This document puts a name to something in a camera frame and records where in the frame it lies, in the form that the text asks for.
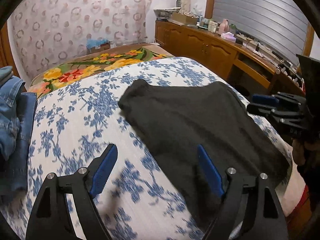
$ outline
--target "jeans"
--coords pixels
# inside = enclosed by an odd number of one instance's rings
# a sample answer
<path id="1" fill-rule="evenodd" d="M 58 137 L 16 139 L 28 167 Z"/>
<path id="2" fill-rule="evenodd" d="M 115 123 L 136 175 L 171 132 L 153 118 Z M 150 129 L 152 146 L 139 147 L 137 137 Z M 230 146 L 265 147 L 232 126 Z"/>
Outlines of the jeans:
<path id="1" fill-rule="evenodd" d="M 36 94 L 20 93 L 23 84 L 13 76 L 0 88 L 0 155 L 4 160 L 0 168 L 0 204 L 28 187 L 27 159 Z"/>

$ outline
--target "blue handle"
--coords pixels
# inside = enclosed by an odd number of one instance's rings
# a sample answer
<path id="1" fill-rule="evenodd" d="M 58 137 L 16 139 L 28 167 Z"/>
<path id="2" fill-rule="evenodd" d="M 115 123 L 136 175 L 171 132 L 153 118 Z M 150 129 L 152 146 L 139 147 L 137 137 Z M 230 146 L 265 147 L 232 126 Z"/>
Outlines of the blue handle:
<path id="1" fill-rule="evenodd" d="M 260 105 L 274 106 L 277 107 L 279 105 L 279 99 L 274 98 L 272 96 L 264 96 L 254 94 L 252 96 L 252 102 Z"/>
<path id="2" fill-rule="evenodd" d="M 197 151 L 199 165 L 204 171 L 205 178 L 207 179 L 212 193 L 218 197 L 222 197 L 225 192 L 222 188 L 222 179 L 217 168 L 213 165 L 209 155 L 201 144 L 198 145 Z"/>
<path id="3" fill-rule="evenodd" d="M 95 198 L 96 195 L 103 191 L 110 173 L 116 164 L 117 158 L 118 150 L 117 147 L 113 145 L 92 177 L 92 187 L 89 192 L 92 198 Z"/>

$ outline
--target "cable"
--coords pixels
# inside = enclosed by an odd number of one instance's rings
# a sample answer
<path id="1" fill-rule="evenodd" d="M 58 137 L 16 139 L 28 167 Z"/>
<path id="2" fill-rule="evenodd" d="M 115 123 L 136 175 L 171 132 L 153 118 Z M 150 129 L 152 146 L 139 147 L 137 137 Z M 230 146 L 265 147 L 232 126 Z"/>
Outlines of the cable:
<path id="1" fill-rule="evenodd" d="M 249 41 L 247 44 L 246 44 L 246 46 L 245 46 L 245 48 L 247 49 L 248 48 L 248 44 L 251 42 L 251 41 Z M 268 59 L 267 57 L 265 57 L 265 56 L 263 56 L 263 54 L 260 52 L 260 54 L 262 55 L 262 56 L 260 56 L 260 57 L 262 57 L 262 58 L 266 58 L 268 61 L 270 61 L 270 62 L 275 62 L 276 61 L 276 59 L 278 59 L 279 61 L 280 61 L 280 59 L 278 58 L 278 57 L 276 57 L 274 60 L 270 60 L 270 59 Z"/>
<path id="2" fill-rule="evenodd" d="M 162 41 L 159 41 L 159 40 L 158 40 L 158 39 L 156 39 L 156 38 L 155 38 L 155 41 L 156 41 L 156 42 L 158 42 L 158 43 L 160 44 L 160 47 L 163 47 L 163 46 L 164 46 L 164 43 L 163 43 Z"/>

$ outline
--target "cabinet door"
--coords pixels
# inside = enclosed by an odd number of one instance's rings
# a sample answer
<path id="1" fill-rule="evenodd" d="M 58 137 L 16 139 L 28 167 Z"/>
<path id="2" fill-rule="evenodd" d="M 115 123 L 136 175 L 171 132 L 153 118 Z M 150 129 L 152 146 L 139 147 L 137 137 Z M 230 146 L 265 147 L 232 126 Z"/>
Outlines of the cabinet door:
<path id="1" fill-rule="evenodd" d="M 183 46 L 184 54 L 199 62 L 200 64 L 206 66 L 205 58 L 205 46 L 207 40 L 205 36 L 202 36 L 199 32 L 195 32 L 192 29 L 188 29 L 185 34 L 185 44 Z"/>
<path id="2" fill-rule="evenodd" d="M 176 57 L 181 57 L 183 56 L 184 43 L 185 34 L 183 33 L 183 28 L 179 25 L 168 23 L 164 49 Z"/>
<path id="3" fill-rule="evenodd" d="M 219 41 L 210 39 L 205 54 L 205 66 L 222 79 L 227 80 L 233 61 L 236 58 L 236 50 Z"/>
<path id="4" fill-rule="evenodd" d="M 156 38 L 156 42 L 158 42 L 161 47 L 165 47 L 165 33 L 166 33 L 165 27 L 166 27 L 165 22 L 156 21 L 155 38 Z"/>

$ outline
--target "blue floral bedspread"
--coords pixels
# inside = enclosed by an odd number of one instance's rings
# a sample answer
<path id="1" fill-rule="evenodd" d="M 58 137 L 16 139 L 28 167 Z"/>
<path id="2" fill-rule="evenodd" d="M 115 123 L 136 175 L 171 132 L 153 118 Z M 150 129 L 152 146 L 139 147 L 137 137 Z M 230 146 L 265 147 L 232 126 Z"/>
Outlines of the blue floral bedspread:
<path id="1" fill-rule="evenodd" d="M 94 202 L 112 237 L 125 240 L 202 238 L 203 233 L 196 227 L 183 197 L 120 114 L 117 102 L 136 79 L 158 86 L 224 82 L 196 61 L 177 57 L 103 72 L 39 99 L 29 149 L 28 192 L 1 207 L 2 214 L 21 239 L 25 238 L 32 205 L 45 176 L 50 172 L 68 175 L 88 166 L 109 143 L 117 145 L 118 160 L 103 192 Z M 248 104 L 244 97 L 237 95 L 244 105 Z M 290 152 L 273 127 L 264 118 L 251 117 L 291 163 Z M 287 179 L 278 187 L 278 195 L 284 192 L 286 184 Z M 76 234 L 85 239 L 72 195 L 67 198 Z"/>

